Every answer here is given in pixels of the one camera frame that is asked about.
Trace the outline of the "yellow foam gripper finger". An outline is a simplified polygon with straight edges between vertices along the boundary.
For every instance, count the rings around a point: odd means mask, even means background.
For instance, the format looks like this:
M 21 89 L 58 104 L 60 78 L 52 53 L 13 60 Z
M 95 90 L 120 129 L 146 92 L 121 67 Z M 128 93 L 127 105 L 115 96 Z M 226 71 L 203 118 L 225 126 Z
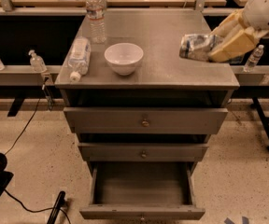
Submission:
M 255 49 L 269 31 L 236 26 L 231 31 L 216 28 L 211 34 L 222 37 L 222 42 L 208 53 L 208 57 L 215 63 L 223 63 Z
M 243 18 L 243 10 L 237 9 L 227 16 L 211 34 L 220 37 L 232 37 L 238 34 L 245 34 L 247 26 Z

